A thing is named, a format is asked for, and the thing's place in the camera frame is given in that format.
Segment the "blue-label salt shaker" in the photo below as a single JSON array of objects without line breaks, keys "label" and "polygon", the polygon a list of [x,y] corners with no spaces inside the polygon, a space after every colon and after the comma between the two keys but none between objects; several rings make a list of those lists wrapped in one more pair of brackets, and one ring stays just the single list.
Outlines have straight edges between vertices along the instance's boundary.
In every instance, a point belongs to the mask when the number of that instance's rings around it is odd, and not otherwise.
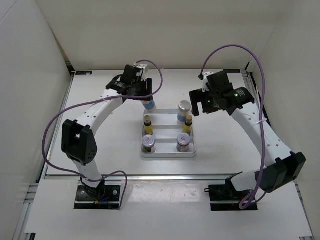
[{"label": "blue-label salt shaker", "polygon": [[157,109],[157,105],[154,100],[142,100],[141,103],[148,113],[152,113]]},{"label": "blue-label salt shaker", "polygon": [[191,111],[191,103],[187,100],[182,100],[178,105],[177,112],[177,123],[183,125],[186,121],[187,116]]}]

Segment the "yellow-label sauce bottle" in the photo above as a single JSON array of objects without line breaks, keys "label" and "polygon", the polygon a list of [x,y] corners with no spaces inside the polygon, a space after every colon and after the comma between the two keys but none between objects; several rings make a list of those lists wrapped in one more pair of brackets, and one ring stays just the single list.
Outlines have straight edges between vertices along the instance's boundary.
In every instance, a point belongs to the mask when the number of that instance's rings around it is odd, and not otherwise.
[{"label": "yellow-label sauce bottle", "polygon": [[144,134],[145,135],[153,135],[154,130],[153,130],[153,125],[151,121],[151,117],[149,115],[145,115],[143,118],[143,129],[144,129]]},{"label": "yellow-label sauce bottle", "polygon": [[193,130],[193,117],[192,115],[187,115],[185,118],[184,126],[183,126],[183,133],[186,133],[188,135],[192,134]]}]

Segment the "white-lid spice jar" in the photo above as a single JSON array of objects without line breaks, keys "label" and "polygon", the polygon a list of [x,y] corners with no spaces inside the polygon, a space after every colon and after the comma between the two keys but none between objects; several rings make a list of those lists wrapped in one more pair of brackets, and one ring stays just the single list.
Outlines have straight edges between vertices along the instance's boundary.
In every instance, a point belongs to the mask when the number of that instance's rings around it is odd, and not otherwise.
[{"label": "white-lid spice jar", "polygon": [[153,135],[146,134],[142,137],[141,149],[143,153],[154,153],[156,151],[156,141]]},{"label": "white-lid spice jar", "polygon": [[176,149],[178,152],[187,152],[189,150],[189,145],[191,142],[191,137],[189,134],[182,132],[177,137]]}]

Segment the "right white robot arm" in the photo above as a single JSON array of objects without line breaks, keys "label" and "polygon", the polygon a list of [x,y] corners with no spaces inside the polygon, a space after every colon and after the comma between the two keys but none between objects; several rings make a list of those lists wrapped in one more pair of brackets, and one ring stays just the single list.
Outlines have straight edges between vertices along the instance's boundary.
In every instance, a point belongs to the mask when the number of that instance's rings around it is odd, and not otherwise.
[{"label": "right white robot arm", "polygon": [[283,143],[268,123],[260,117],[255,98],[245,87],[235,89],[226,70],[201,74],[202,88],[189,92],[192,114],[226,111],[248,135],[261,155],[263,169],[241,172],[226,181],[224,193],[230,200],[238,199],[243,191],[260,188],[271,193],[293,182],[306,163],[302,152],[293,152]]}]

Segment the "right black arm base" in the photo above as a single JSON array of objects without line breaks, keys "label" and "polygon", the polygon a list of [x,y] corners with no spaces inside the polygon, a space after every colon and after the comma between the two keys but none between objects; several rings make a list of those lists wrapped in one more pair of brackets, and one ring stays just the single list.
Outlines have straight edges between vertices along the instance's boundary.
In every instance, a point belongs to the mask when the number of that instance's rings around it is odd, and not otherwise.
[{"label": "right black arm base", "polygon": [[225,179],[224,184],[211,184],[203,191],[209,194],[210,210],[216,212],[241,211],[240,202],[251,192],[250,189],[236,191],[231,179],[239,173]]}]

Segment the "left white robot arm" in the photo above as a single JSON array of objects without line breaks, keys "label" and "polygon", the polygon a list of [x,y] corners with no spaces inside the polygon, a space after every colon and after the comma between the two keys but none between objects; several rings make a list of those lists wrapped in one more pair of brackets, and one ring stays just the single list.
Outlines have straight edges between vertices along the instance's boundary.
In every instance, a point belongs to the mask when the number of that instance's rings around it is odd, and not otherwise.
[{"label": "left white robot arm", "polygon": [[147,64],[126,65],[122,74],[107,84],[100,96],[101,102],[94,103],[75,120],[67,119],[62,125],[61,149],[75,164],[87,194],[100,200],[105,194],[102,175],[95,157],[98,152],[95,135],[109,115],[120,107],[129,96],[141,101],[147,111],[156,108],[151,96],[152,79],[146,78]]}]

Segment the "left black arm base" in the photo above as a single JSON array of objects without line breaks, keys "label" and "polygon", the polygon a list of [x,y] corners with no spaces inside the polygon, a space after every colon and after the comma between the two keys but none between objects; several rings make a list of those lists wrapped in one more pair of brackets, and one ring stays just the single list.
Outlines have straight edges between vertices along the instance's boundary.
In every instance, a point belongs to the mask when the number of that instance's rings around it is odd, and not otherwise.
[{"label": "left black arm base", "polygon": [[76,210],[120,210],[128,180],[111,184],[103,180],[96,188],[78,181],[73,208]]}]

